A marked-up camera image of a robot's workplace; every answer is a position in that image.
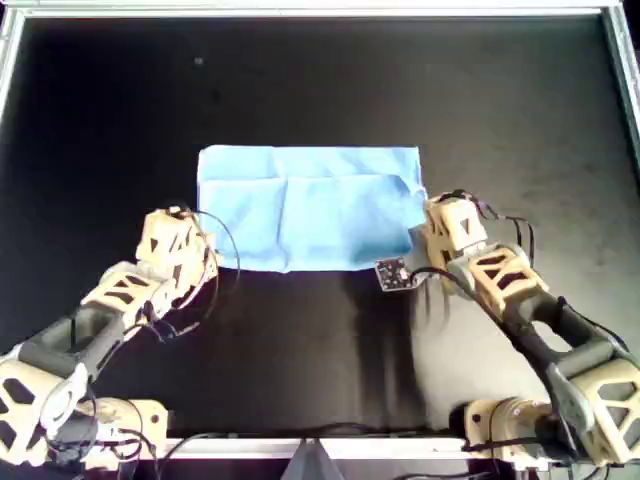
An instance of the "wire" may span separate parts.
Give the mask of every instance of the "wire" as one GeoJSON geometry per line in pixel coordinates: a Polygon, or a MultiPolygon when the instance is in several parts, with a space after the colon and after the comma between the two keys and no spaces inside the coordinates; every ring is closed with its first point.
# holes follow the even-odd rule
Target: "wire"
{"type": "Polygon", "coordinates": [[[627,345],[627,343],[622,339],[622,337],[620,335],[618,335],[616,332],[614,332],[613,330],[611,330],[610,328],[605,327],[604,325],[591,320],[590,318],[586,317],[585,315],[583,315],[582,313],[580,313],[579,311],[577,311],[569,302],[567,302],[567,299],[560,296],[558,297],[558,305],[560,305],[560,307],[569,307],[571,309],[571,311],[573,311],[573,313],[575,313],[576,315],[580,316],[584,321],[586,321],[587,323],[590,323],[592,326],[599,328],[601,330],[604,330],[606,333],[608,333],[609,335],[611,335],[616,342],[618,342],[620,344],[620,346],[622,348],[624,348],[627,352],[629,352],[629,346],[627,345]]]}
{"type": "MultiPolygon", "coordinates": [[[[156,338],[158,339],[158,341],[160,343],[165,343],[164,338],[162,337],[160,332],[158,332],[158,330],[156,330],[152,325],[149,325],[149,324],[146,324],[146,323],[134,323],[133,325],[131,325],[129,328],[126,328],[122,332],[122,337],[123,338],[126,337],[127,335],[129,335],[131,332],[133,332],[137,328],[144,328],[146,330],[149,330],[149,331],[153,332],[153,334],[156,336],[156,338]]],[[[101,362],[102,365],[106,365],[107,363],[109,363],[111,361],[111,359],[115,356],[115,354],[118,353],[120,351],[120,349],[127,343],[129,343],[129,342],[120,341],[119,343],[117,343],[116,346],[102,360],[102,362],[101,362]]]]}
{"type": "Polygon", "coordinates": [[[93,445],[94,447],[126,447],[128,445],[140,443],[139,439],[130,438],[128,440],[96,440],[95,442],[91,440],[83,440],[83,441],[72,441],[72,442],[64,442],[65,446],[76,446],[76,447],[86,447],[87,445],[93,445]]]}
{"type": "Polygon", "coordinates": [[[233,287],[231,287],[231,293],[235,292],[235,290],[238,288],[238,285],[240,283],[240,252],[238,251],[238,246],[236,245],[236,241],[233,238],[233,235],[231,235],[231,231],[229,230],[229,227],[227,227],[224,222],[222,220],[220,220],[219,217],[215,216],[212,213],[209,212],[205,212],[204,210],[195,210],[195,213],[199,214],[199,215],[206,215],[208,217],[213,218],[216,222],[218,222],[222,228],[224,229],[224,231],[227,233],[227,236],[229,237],[229,240],[231,241],[231,244],[233,245],[233,252],[235,254],[236,257],[236,279],[233,282],[233,287]]]}
{"type": "MultiPolygon", "coordinates": [[[[211,314],[211,312],[213,312],[216,304],[218,303],[218,295],[220,292],[220,271],[218,269],[218,259],[216,258],[215,252],[213,253],[213,263],[215,264],[217,275],[215,276],[215,280],[214,280],[215,283],[213,287],[214,288],[213,295],[211,296],[211,303],[209,304],[207,313],[203,317],[205,320],[209,318],[209,315],[211,314]]],[[[201,320],[196,320],[191,325],[188,325],[182,330],[180,330],[179,332],[177,332],[176,337],[181,337],[182,335],[186,335],[187,333],[194,331],[201,324],[202,324],[201,320]]]]}
{"type": "Polygon", "coordinates": [[[523,222],[527,225],[529,229],[529,263],[531,264],[531,268],[534,267],[535,262],[535,231],[531,223],[523,217],[514,217],[510,215],[502,215],[498,213],[491,205],[487,202],[480,200],[478,197],[473,195],[466,190],[457,189],[453,192],[445,193],[440,197],[438,202],[443,202],[449,198],[459,198],[462,200],[469,200],[473,202],[478,210],[478,213],[485,220],[510,220],[513,222],[513,225],[516,228],[516,239],[518,242],[518,246],[522,247],[522,231],[520,230],[520,222],[523,222]]]}
{"type": "MultiPolygon", "coordinates": [[[[511,398],[505,398],[504,400],[498,402],[496,406],[493,408],[493,410],[491,410],[491,415],[489,415],[489,443],[490,444],[493,443],[493,417],[495,416],[495,413],[498,410],[498,408],[500,408],[502,405],[507,403],[509,400],[511,400],[511,398]]],[[[500,476],[500,466],[496,461],[495,453],[496,453],[496,449],[494,447],[491,449],[491,462],[493,463],[493,468],[495,468],[496,470],[496,474],[500,476]]]]}
{"type": "Polygon", "coordinates": [[[149,453],[151,454],[151,458],[153,459],[153,470],[155,473],[155,477],[159,479],[160,470],[159,470],[158,457],[156,455],[155,445],[149,441],[149,439],[144,433],[139,432],[137,430],[131,430],[128,428],[119,428],[118,431],[124,435],[134,435],[140,439],[139,442],[141,444],[144,443],[144,445],[147,447],[147,450],[149,450],[149,453]]]}
{"type": "Polygon", "coordinates": [[[487,316],[491,320],[494,321],[496,325],[502,328],[501,327],[502,320],[487,305],[485,305],[485,303],[480,299],[480,296],[476,292],[471,290],[471,288],[469,288],[468,285],[462,282],[458,277],[453,275],[451,272],[447,272],[446,270],[442,270],[441,268],[436,268],[436,267],[421,267],[414,270],[411,273],[411,276],[409,277],[409,282],[413,284],[413,281],[415,280],[416,276],[420,275],[421,273],[431,273],[434,275],[440,275],[452,281],[453,283],[455,283],[469,298],[471,298],[476,304],[478,304],[480,308],[482,308],[482,310],[487,314],[487,316]]]}
{"type": "Polygon", "coordinates": [[[412,429],[385,429],[376,428],[358,422],[335,422],[317,427],[298,429],[298,430],[281,430],[270,432],[269,436],[276,437],[301,437],[301,438],[319,438],[323,436],[344,436],[341,431],[356,430],[362,437],[379,437],[379,436],[420,436],[432,433],[426,426],[416,426],[412,429]]]}
{"type": "Polygon", "coordinates": [[[462,447],[463,452],[483,452],[500,447],[513,447],[515,445],[551,445],[551,442],[540,440],[537,437],[520,437],[511,440],[500,440],[496,442],[479,443],[478,445],[468,445],[462,447]]]}
{"type": "Polygon", "coordinates": [[[472,480],[475,478],[482,478],[490,475],[491,472],[479,472],[479,473],[408,473],[400,475],[394,480],[421,480],[421,479],[440,479],[440,480],[472,480]]]}
{"type": "MultiPolygon", "coordinates": [[[[140,409],[131,400],[125,400],[125,401],[129,405],[131,405],[133,407],[133,409],[136,411],[136,414],[138,415],[138,420],[140,421],[140,433],[144,433],[144,421],[142,420],[142,413],[140,412],[140,409]]],[[[133,456],[136,457],[136,464],[133,467],[133,471],[130,474],[130,478],[132,478],[136,474],[136,470],[138,469],[138,465],[140,464],[140,455],[141,454],[142,454],[142,441],[138,440],[138,448],[136,448],[136,451],[132,454],[133,456]]],[[[120,466],[119,466],[118,467],[118,480],[120,480],[120,474],[121,474],[121,469],[120,469],[120,466]]]]}
{"type": "Polygon", "coordinates": [[[584,477],[583,480],[593,480],[594,478],[596,478],[598,475],[600,475],[600,472],[602,472],[602,469],[600,467],[596,467],[593,472],[591,472],[589,475],[587,475],[586,477],[584,477]]]}
{"type": "Polygon", "coordinates": [[[176,327],[174,327],[173,325],[171,325],[169,322],[167,322],[166,320],[164,320],[163,318],[156,318],[153,323],[160,323],[161,325],[164,325],[165,327],[167,327],[169,330],[171,330],[171,335],[172,337],[170,338],[176,338],[178,337],[178,330],[176,330],[176,327]]]}
{"type": "Polygon", "coordinates": [[[205,242],[206,247],[205,247],[205,253],[204,253],[204,257],[205,258],[203,260],[204,261],[204,265],[203,265],[203,268],[202,268],[202,275],[200,275],[200,280],[198,281],[198,284],[193,288],[193,290],[191,291],[189,296],[180,304],[179,307],[174,308],[172,306],[171,310],[182,310],[187,305],[189,305],[193,301],[195,296],[198,294],[198,292],[200,291],[200,289],[204,285],[204,279],[206,278],[206,275],[207,275],[207,266],[208,266],[208,262],[209,262],[209,255],[213,255],[213,261],[214,261],[214,263],[216,265],[216,279],[218,278],[218,275],[219,275],[218,262],[216,260],[215,251],[213,251],[213,249],[209,245],[209,242],[207,242],[207,236],[204,233],[204,231],[202,230],[202,227],[200,226],[200,221],[198,220],[198,218],[195,216],[193,210],[191,210],[191,208],[189,208],[188,205],[182,204],[182,205],[179,206],[179,208],[180,208],[180,211],[177,214],[174,214],[169,209],[167,209],[167,214],[175,216],[175,215],[184,214],[186,212],[187,215],[189,217],[191,217],[191,220],[193,221],[193,224],[195,225],[196,230],[198,230],[198,236],[200,236],[202,238],[202,240],[205,242]]]}
{"type": "Polygon", "coordinates": [[[162,460],[162,464],[160,464],[160,466],[157,469],[156,472],[156,479],[157,480],[162,480],[162,476],[164,475],[165,472],[165,468],[167,468],[167,464],[169,463],[169,460],[171,459],[171,457],[178,451],[180,450],[186,443],[192,441],[192,440],[197,440],[199,438],[211,438],[216,436],[215,434],[211,434],[211,433],[199,433],[197,435],[192,435],[190,437],[187,438],[183,438],[182,440],[180,440],[177,444],[175,444],[173,446],[173,448],[171,448],[171,450],[169,450],[165,456],[163,457],[162,460]]]}
{"type": "Polygon", "coordinates": [[[76,447],[76,446],[79,447],[78,448],[78,458],[76,459],[77,462],[82,462],[82,460],[84,460],[84,458],[89,454],[91,449],[95,446],[96,441],[97,441],[97,436],[93,436],[93,438],[91,440],[87,440],[89,438],[89,436],[91,435],[91,429],[96,424],[96,421],[97,421],[96,420],[96,415],[98,413],[98,405],[97,405],[96,395],[95,395],[93,389],[91,388],[91,384],[87,384],[87,394],[89,396],[89,399],[91,400],[91,406],[92,406],[91,423],[87,427],[87,430],[85,431],[84,435],[82,436],[82,440],[77,440],[77,441],[72,441],[72,442],[56,442],[55,440],[49,440],[49,438],[47,437],[46,432],[43,435],[47,446],[51,450],[53,450],[54,452],[56,452],[59,455],[65,453],[67,450],[69,450],[72,447],[76,447]],[[88,448],[87,448],[85,454],[80,456],[80,453],[82,451],[81,450],[82,446],[87,446],[88,448]]]}

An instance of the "gray bracket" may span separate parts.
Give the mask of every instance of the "gray bracket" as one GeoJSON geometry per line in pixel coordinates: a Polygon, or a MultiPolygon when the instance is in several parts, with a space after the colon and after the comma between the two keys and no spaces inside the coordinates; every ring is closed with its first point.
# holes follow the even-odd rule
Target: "gray bracket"
{"type": "Polygon", "coordinates": [[[302,440],[281,480],[344,480],[319,440],[302,440]]]}

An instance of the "blue cloth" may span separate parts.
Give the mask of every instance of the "blue cloth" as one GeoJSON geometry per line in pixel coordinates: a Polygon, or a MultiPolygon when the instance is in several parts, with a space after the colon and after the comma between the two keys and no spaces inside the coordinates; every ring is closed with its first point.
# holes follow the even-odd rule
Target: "blue cloth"
{"type": "MultiPolygon", "coordinates": [[[[241,147],[200,152],[198,208],[231,231],[242,269],[362,270],[411,249],[425,221],[417,148],[241,147]]],[[[220,225],[221,265],[235,268],[220,225]]]]}

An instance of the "blue towel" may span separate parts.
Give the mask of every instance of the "blue towel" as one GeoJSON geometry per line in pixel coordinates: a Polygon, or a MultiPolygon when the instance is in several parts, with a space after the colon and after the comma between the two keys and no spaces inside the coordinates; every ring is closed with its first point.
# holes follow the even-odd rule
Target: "blue towel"
{"type": "MultiPolygon", "coordinates": [[[[200,152],[198,208],[231,231],[242,269],[362,270],[411,249],[425,221],[417,148],[241,147],[200,152]]],[[[222,266],[235,268],[220,225],[222,266]]]]}

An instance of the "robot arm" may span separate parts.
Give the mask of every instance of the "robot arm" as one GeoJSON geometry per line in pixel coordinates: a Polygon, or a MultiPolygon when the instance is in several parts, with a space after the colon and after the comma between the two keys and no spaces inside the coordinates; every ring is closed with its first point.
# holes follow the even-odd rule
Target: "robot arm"
{"type": "Polygon", "coordinates": [[[430,199],[422,229],[425,245],[418,247],[426,251],[427,266],[416,268],[411,257],[377,265],[383,290],[415,288],[420,275],[435,273],[447,293],[476,301],[549,392],[551,406],[522,399],[473,402],[466,409],[465,430],[472,445],[546,436],[564,451],[538,445],[475,451],[482,456],[489,450],[514,463],[524,459],[523,468],[557,454],[590,458],[598,466],[638,458],[640,363],[562,297],[549,293],[518,245],[488,243],[480,208],[463,191],[430,199]],[[571,350],[551,349],[534,322],[546,323],[571,350]]]}
{"type": "MultiPolygon", "coordinates": [[[[78,402],[123,343],[190,292],[178,308],[185,306],[218,274],[212,240],[191,212],[172,207],[150,213],[136,264],[121,262],[109,268],[73,315],[0,358],[1,460],[40,465],[51,441],[78,436],[128,443],[124,450],[135,451],[141,440],[122,433],[129,430],[144,429],[156,443],[164,441],[167,412],[157,402],[78,402]]],[[[80,449],[82,456],[91,450],[92,442],[88,443],[80,449]]],[[[149,449],[141,451],[142,458],[152,453],[149,449]]],[[[113,460],[117,464],[117,456],[109,453],[109,460],[93,458],[94,466],[113,460]]]]}

